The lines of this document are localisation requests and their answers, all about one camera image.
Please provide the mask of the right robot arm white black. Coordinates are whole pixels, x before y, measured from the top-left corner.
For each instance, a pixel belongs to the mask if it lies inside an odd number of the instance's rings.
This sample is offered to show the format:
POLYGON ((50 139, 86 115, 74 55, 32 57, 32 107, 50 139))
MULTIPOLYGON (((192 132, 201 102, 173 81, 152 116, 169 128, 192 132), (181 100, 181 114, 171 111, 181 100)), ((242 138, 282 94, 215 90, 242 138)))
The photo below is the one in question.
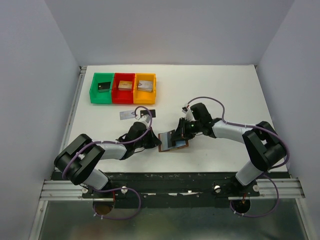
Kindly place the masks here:
POLYGON ((245 145, 249 161, 230 183, 230 191, 236 196, 247 192, 252 181, 271 170, 288 155, 287 147, 266 121, 251 126, 227 123, 222 118, 212 118, 203 103, 186 106, 183 110, 186 116, 179 119, 170 141, 187 142, 200 133, 210 138, 228 139, 245 145))

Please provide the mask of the black VIP card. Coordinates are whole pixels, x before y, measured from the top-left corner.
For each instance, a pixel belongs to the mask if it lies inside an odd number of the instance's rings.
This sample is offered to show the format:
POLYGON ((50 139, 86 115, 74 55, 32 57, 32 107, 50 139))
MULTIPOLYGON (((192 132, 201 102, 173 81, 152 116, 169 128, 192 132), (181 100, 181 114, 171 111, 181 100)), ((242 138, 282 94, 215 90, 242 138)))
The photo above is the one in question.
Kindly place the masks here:
POLYGON ((143 116, 145 115, 151 115, 152 118, 155 118, 156 117, 156 110, 155 109, 149 109, 149 110, 141 110, 140 111, 140 117, 142 118, 143 116))
POLYGON ((168 149, 176 146, 176 141, 173 140, 174 133, 175 133, 175 130, 171 130, 171 131, 168 131, 165 135, 166 136, 166 147, 168 149))

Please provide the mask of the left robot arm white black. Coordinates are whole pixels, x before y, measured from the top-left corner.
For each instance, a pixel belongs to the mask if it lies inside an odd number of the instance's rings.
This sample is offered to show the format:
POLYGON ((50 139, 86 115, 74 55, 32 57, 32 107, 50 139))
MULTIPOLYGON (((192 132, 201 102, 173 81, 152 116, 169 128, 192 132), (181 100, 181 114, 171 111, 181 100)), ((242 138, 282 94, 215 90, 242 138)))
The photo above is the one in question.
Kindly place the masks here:
POLYGON ((115 142, 93 141, 87 134, 80 134, 54 160, 64 180, 74 185, 90 185, 101 198, 111 191, 109 178, 96 165, 100 160, 126 160, 136 149, 153 149, 162 144, 151 127, 134 122, 129 131, 115 142))

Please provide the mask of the silver VIP card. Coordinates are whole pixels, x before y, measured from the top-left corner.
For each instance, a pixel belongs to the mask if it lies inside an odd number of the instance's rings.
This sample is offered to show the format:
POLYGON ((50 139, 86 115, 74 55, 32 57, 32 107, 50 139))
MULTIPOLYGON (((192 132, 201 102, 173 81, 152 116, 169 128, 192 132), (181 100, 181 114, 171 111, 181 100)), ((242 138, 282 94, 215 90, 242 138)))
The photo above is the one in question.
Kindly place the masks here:
POLYGON ((136 114, 134 110, 126 110, 126 111, 121 111, 119 113, 120 120, 133 119, 135 117, 136 117, 136 114))

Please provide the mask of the brown leather card holder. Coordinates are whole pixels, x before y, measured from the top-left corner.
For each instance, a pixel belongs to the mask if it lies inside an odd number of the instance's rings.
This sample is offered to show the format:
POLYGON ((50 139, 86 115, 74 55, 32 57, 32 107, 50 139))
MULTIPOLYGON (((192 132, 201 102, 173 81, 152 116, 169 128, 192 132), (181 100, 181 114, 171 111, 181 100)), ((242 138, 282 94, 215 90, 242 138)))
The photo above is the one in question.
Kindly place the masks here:
POLYGON ((158 139, 161 141, 161 145, 158 146, 159 153, 183 149, 189 146, 187 140, 172 140, 174 133, 175 130, 171 130, 158 134, 158 139))

